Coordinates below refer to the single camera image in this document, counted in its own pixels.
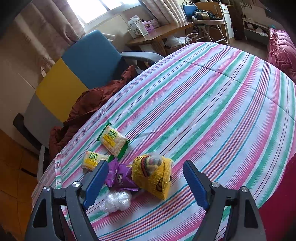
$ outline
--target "pink blanket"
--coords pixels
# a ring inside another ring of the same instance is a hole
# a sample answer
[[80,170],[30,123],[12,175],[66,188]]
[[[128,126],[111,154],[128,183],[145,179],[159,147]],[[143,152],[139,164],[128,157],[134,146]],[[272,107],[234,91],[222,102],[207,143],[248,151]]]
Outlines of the pink blanket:
[[285,31],[269,29],[267,61],[296,83],[296,48]]

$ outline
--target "window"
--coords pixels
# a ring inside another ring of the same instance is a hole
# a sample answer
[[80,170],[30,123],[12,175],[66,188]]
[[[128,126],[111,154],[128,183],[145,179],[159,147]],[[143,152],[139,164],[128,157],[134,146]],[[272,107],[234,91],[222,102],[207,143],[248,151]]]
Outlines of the window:
[[140,4],[138,0],[67,0],[67,2],[84,27],[103,15],[108,13],[115,15]]

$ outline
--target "window frame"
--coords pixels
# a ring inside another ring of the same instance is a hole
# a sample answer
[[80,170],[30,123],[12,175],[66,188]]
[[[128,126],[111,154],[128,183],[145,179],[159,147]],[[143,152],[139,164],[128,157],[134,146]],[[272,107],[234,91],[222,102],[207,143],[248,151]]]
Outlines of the window frame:
[[85,23],[83,21],[83,19],[77,15],[77,18],[79,19],[79,21],[83,24],[84,30],[86,33],[88,33],[91,29],[95,28],[97,25],[99,25],[100,23],[103,23],[117,15],[119,15],[120,13],[122,13],[125,10],[128,10],[130,8],[136,7],[141,5],[140,2],[136,2],[133,4],[122,4],[119,7],[116,7],[114,9],[109,9],[101,0],[98,0],[100,3],[103,4],[103,6],[107,9],[107,12],[98,16],[97,18],[93,19],[92,21],[90,21],[89,23]]

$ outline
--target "metal screw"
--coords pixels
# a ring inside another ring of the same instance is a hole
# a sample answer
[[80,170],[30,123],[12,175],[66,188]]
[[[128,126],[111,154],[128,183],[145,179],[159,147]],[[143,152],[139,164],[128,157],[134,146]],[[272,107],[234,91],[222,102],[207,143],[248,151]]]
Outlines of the metal screw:
[[218,188],[219,186],[220,186],[220,183],[212,182],[212,187]]
[[249,191],[249,189],[248,189],[247,187],[245,187],[245,186],[241,187],[241,190],[242,190],[243,192],[248,192],[248,191]]
[[45,186],[44,188],[43,188],[43,191],[44,192],[48,192],[50,190],[50,186]]
[[76,187],[79,187],[79,186],[80,186],[80,182],[73,182],[73,183],[72,183],[72,186],[75,187],[75,188],[76,188]]

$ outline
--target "plaid fabric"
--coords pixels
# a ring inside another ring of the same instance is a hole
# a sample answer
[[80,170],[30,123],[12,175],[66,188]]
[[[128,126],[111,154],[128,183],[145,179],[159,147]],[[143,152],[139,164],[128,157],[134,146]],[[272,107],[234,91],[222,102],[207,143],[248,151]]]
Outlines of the plaid fabric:
[[192,240],[204,211],[183,176],[183,162],[192,160],[224,187],[247,186],[261,207],[296,150],[295,85],[271,64],[238,49],[187,45],[144,71],[87,121],[43,175],[33,203],[45,184],[61,188],[80,180],[86,150],[108,154],[96,140],[107,122],[131,140],[120,163],[156,152],[174,166],[165,201],[141,190],[128,210],[103,213],[99,205],[108,193],[103,186],[87,210],[100,240]]

